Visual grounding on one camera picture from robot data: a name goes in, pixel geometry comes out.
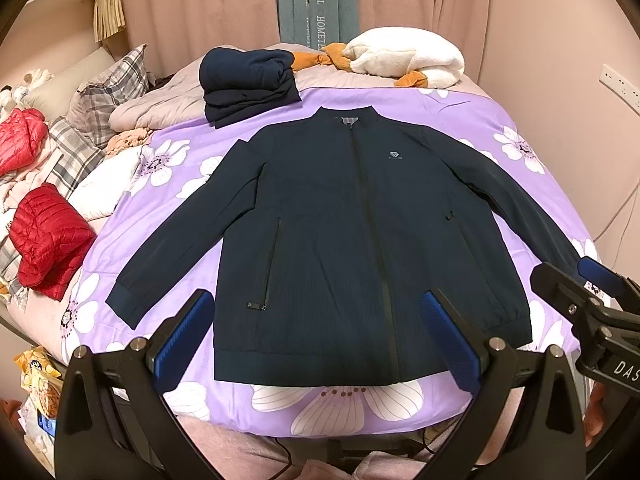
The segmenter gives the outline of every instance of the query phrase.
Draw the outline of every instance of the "stuffed animal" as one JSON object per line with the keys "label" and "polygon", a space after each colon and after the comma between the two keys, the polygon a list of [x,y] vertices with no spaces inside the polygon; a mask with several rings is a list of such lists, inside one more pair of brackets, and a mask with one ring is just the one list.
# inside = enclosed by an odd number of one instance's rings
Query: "stuffed animal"
{"label": "stuffed animal", "polygon": [[53,74],[46,68],[35,68],[29,70],[22,78],[24,85],[18,85],[13,89],[9,85],[4,86],[0,91],[0,123],[9,116],[15,107],[24,108],[22,100],[25,95],[46,83],[52,77]]}

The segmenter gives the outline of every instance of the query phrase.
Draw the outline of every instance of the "jacket collar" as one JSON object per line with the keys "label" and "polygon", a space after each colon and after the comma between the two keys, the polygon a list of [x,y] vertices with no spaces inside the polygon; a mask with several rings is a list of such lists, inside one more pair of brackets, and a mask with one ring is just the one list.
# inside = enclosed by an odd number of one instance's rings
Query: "jacket collar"
{"label": "jacket collar", "polygon": [[343,117],[357,117],[361,124],[373,124],[381,117],[373,106],[365,108],[354,108],[351,110],[333,110],[331,108],[318,108],[318,111],[312,115],[313,118],[334,122]]}

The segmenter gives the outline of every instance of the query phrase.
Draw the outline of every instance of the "hanging tassel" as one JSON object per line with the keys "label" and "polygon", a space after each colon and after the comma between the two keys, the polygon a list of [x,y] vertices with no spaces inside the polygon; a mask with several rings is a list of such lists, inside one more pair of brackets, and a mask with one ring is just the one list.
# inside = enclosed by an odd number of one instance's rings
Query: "hanging tassel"
{"label": "hanging tassel", "polygon": [[94,40],[97,43],[125,27],[121,0],[94,1]]}

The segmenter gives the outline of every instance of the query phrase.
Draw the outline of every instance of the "red down jacket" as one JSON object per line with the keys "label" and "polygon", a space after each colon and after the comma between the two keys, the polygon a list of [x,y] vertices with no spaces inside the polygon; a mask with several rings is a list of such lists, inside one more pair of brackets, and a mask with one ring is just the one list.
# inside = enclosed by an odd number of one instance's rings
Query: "red down jacket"
{"label": "red down jacket", "polygon": [[31,164],[49,132],[44,115],[35,108],[14,111],[0,123],[0,175]]}
{"label": "red down jacket", "polygon": [[18,280],[60,301],[96,234],[53,184],[31,190],[18,204],[9,238],[22,255]]}

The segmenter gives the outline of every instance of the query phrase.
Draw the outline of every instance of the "jacket cuff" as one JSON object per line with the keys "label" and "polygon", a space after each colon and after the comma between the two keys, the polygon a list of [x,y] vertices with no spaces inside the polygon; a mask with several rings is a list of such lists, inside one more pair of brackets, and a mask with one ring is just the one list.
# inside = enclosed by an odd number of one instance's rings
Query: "jacket cuff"
{"label": "jacket cuff", "polygon": [[128,288],[116,282],[107,296],[107,305],[123,320],[130,329],[135,329],[146,314],[143,302]]}

